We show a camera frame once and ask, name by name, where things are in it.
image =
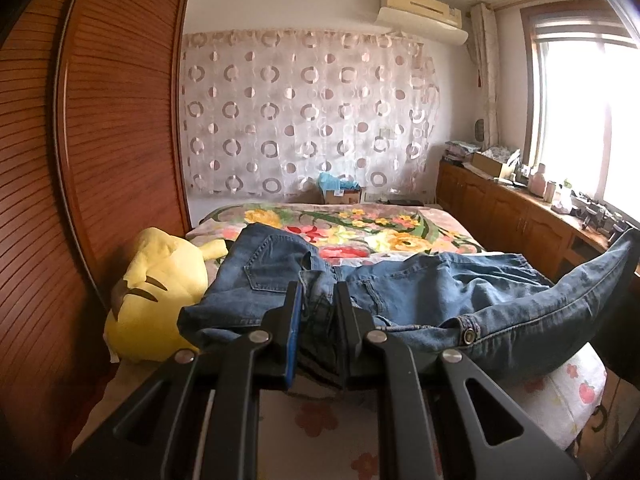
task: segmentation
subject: wooden window frame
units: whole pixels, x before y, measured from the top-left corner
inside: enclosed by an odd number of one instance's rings
[[[522,28],[524,30],[525,52],[527,56],[527,129],[525,134],[522,160],[528,166],[538,163],[540,155],[540,129],[545,113],[540,102],[540,85],[543,83],[542,64],[538,45],[533,41],[533,24],[541,14],[553,14],[571,10],[608,10],[611,6],[603,0],[571,0],[541,4],[520,9]]]

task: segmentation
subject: yellow plush toy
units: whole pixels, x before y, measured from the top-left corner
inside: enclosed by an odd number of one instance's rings
[[[136,255],[111,295],[104,338],[111,352],[133,361],[164,361],[180,348],[195,349],[178,333],[180,309],[207,290],[205,260],[226,255],[224,240],[196,247],[150,227],[138,236]]]

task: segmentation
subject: blue denim jeans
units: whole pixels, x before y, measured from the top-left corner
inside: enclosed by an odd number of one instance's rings
[[[313,245],[263,224],[245,228],[199,304],[185,307],[180,333],[211,349],[260,325],[302,282],[305,309],[298,362],[338,384],[334,285],[415,351],[458,348],[495,380],[546,374],[595,334],[625,293],[640,257],[640,231],[572,270],[556,285],[520,254],[415,254],[404,262],[332,267]]]

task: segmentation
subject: jeans button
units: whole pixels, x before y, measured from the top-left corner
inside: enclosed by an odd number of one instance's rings
[[[470,345],[473,341],[476,340],[476,332],[472,328],[467,328],[465,333],[462,336],[465,345]]]

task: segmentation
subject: roller shade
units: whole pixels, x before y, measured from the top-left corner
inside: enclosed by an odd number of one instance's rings
[[[599,41],[636,48],[636,44],[613,12],[567,11],[541,14],[533,23],[532,40]]]

